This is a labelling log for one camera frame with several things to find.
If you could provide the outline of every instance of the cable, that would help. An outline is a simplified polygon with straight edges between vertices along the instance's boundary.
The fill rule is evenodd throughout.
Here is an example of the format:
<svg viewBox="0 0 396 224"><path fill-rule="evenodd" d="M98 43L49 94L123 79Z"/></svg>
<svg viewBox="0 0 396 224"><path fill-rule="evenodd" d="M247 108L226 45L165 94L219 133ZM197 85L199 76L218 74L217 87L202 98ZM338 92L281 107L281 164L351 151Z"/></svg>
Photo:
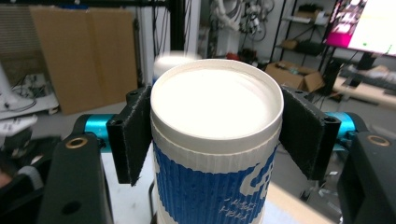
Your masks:
<svg viewBox="0 0 396 224"><path fill-rule="evenodd" d="M246 42L246 40L247 40L247 36L248 36L248 33L245 34L244 42L242 42L242 47L241 47L241 49L244 49L245 42Z"/></svg>
<svg viewBox="0 0 396 224"><path fill-rule="evenodd" d="M325 99L326 99L326 97L323 97L322 102L320 103L320 107L319 107L320 110L323 107L323 102L324 102Z"/></svg>
<svg viewBox="0 0 396 224"><path fill-rule="evenodd" d="M312 104L315 105L322 97L323 97L323 96L320 95L320 96L318 97L318 99L316 99L316 100L315 100L315 97L314 97L314 100L312 101Z"/></svg>
<svg viewBox="0 0 396 224"><path fill-rule="evenodd" d="M207 35L207 30L208 29L205 29L205 32L204 32L204 37L199 41L199 44L198 44L198 49L200 49L201 48L201 46L202 46L202 44L204 43L204 40L205 40L205 36Z"/></svg>
<svg viewBox="0 0 396 224"><path fill-rule="evenodd" d="M355 53L352 55L352 57L350 57L350 59L346 62L346 64L349 64L353 58L356 56L356 54L358 53L358 51L356 50Z"/></svg>
<svg viewBox="0 0 396 224"><path fill-rule="evenodd" d="M165 10L165 12L163 13L163 24L165 23L165 20L166 20L166 27L167 27L167 24L168 24L168 21L167 21L167 11ZM158 47L158 49L157 49L157 52L160 52L161 51L161 47L163 46L163 44L165 45L165 43L163 43L163 28L164 28L164 25L162 25L162 28L161 28L161 41L160 41L160 46Z"/></svg>
<svg viewBox="0 0 396 224"><path fill-rule="evenodd" d="M187 10L189 11L189 16L187 18L187 27L186 27L186 32L184 33L184 41L185 41L185 50L189 50L189 44L190 44L190 32L191 32L191 6L192 6L192 1L189 0L187 3L187 8L184 11L184 18L187 16Z"/></svg>
<svg viewBox="0 0 396 224"><path fill-rule="evenodd" d="M272 12L275 8L275 0L271 0L272 6L270 9L268 9L267 13L269 14L270 12Z"/></svg>
<svg viewBox="0 0 396 224"><path fill-rule="evenodd" d="M152 33L153 33L153 46L154 46L154 57L158 55L158 36L157 36L157 17L158 8L156 6L157 1L154 1L151 8L151 18L152 18Z"/></svg>
<svg viewBox="0 0 396 224"><path fill-rule="evenodd" d="M36 100L36 97L37 97L37 95L40 93L40 92L42 92L44 89L42 89L42 90L40 90L40 92L38 92L36 95L33 95L33 97L31 98L31 97L29 97L29 91L30 91L30 89L29 88L26 88L26 87L23 87L23 84L24 84L24 81L25 81L25 79L26 79L26 77L27 77L28 75L25 75L25 76L23 76L11 89L12 89L12 91L14 91L14 92L16 92L17 90L19 90L20 92L16 92L20 97L22 97L22 98L24 98L24 99L32 99L33 101L32 101L32 103L31 104L29 104L29 105L26 105L26 106L23 106L23 107L20 107L20 108L16 108L16 109L9 109L8 107L9 107L9 105L7 104L7 103L5 103L5 108L6 108L6 110L2 110L2 111L0 111L0 112L22 112L22 111L25 111L25 110L28 110L28 109L30 109L30 108L32 108L33 106L35 106L36 104L37 104L37 100ZM32 86L35 86L35 82L36 82L36 79L31 79L31 85Z"/></svg>
<svg viewBox="0 0 396 224"><path fill-rule="evenodd" d="M217 40L219 32L219 19L212 14L212 10L209 11L209 34L207 41L207 55L206 58L215 58L217 49Z"/></svg>
<svg viewBox="0 0 396 224"><path fill-rule="evenodd" d="M261 42L261 41L263 41L264 40L264 38L267 36L267 27L266 27L266 25L265 25L265 23L264 22L261 22L262 23L262 27L263 27L263 29L262 29L262 32L264 33L264 35L262 36L262 38L260 38L260 39L255 39L255 36L256 36L256 34L257 34L257 32L256 33L254 33L254 35L253 35L253 37L248 37L251 41L254 41L254 42Z"/></svg>
<svg viewBox="0 0 396 224"><path fill-rule="evenodd" d="M39 94L41 93L41 92L43 92L43 91L45 91L45 89L43 88L43 87L41 87L40 88L40 91L38 91L34 96L33 96L33 98L37 98L38 96L39 96Z"/></svg>
<svg viewBox="0 0 396 224"><path fill-rule="evenodd" d="M166 9L166 26L165 26L165 37L163 38L163 53L165 52L165 45L166 45L166 37L168 36L168 17L169 17L169 12Z"/></svg>
<svg viewBox="0 0 396 224"><path fill-rule="evenodd" d="M160 10L158 7L155 7L155 43L156 43L156 56L160 54L159 51L159 40L158 40L158 30L157 30L157 20L158 20L158 14L160 13Z"/></svg>

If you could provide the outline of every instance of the computer monitor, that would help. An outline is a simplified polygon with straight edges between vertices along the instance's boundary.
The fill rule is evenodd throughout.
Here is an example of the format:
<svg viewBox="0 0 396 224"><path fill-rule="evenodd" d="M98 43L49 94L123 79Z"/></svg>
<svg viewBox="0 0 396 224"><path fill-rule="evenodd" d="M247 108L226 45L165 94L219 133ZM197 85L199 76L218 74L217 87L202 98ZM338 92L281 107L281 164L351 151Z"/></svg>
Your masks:
<svg viewBox="0 0 396 224"><path fill-rule="evenodd" d="M337 0L324 43L365 53L358 69L367 70L376 55L396 56L396 1Z"/></svg>

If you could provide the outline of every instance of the desk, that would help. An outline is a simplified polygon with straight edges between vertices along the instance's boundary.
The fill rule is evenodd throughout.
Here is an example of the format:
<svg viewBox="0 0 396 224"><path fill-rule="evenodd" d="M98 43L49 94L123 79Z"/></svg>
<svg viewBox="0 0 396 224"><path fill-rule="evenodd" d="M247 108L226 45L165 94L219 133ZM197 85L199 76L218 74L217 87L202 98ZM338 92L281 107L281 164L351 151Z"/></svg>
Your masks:
<svg viewBox="0 0 396 224"><path fill-rule="evenodd" d="M148 151L136 186L120 185L111 153L102 154L113 208L114 223L149 224L149 185L154 178L152 147ZM270 184L265 202L265 224L332 223L275 184Z"/></svg>
<svg viewBox="0 0 396 224"><path fill-rule="evenodd" d="M344 95L343 100L354 97L396 110L396 96L384 94L384 89L364 83L356 88L343 86L346 80L345 77L337 77L332 87L334 91Z"/></svg>

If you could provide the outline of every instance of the shelf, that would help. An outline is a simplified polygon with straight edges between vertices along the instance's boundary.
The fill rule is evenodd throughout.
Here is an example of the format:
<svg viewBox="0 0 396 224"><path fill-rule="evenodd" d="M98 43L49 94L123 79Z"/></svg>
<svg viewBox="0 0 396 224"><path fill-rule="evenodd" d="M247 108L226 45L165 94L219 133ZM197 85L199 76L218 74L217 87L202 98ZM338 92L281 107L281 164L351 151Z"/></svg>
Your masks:
<svg viewBox="0 0 396 224"><path fill-rule="evenodd" d="M300 51L297 51L297 50L295 50L295 49L285 49L285 48L283 48L283 47L280 46L280 45L276 45L276 48L278 48L278 49L283 49L283 50L287 50L287 51L292 51L292 52L295 52L295 53L306 54L306 55L309 55L309 56L312 56L312 57L315 57L315 58L318 58L318 59L320 59L320 55L321 55L321 54L310 54L310 53L306 53L306 52L300 52Z"/></svg>
<svg viewBox="0 0 396 224"><path fill-rule="evenodd" d="M285 18L282 18L283 21L292 21L292 22L297 22L301 24L308 24L308 25L316 25L316 26L323 26L325 27L327 24L318 24L315 23L313 19L308 19L304 17L293 17L293 16L288 16Z"/></svg>

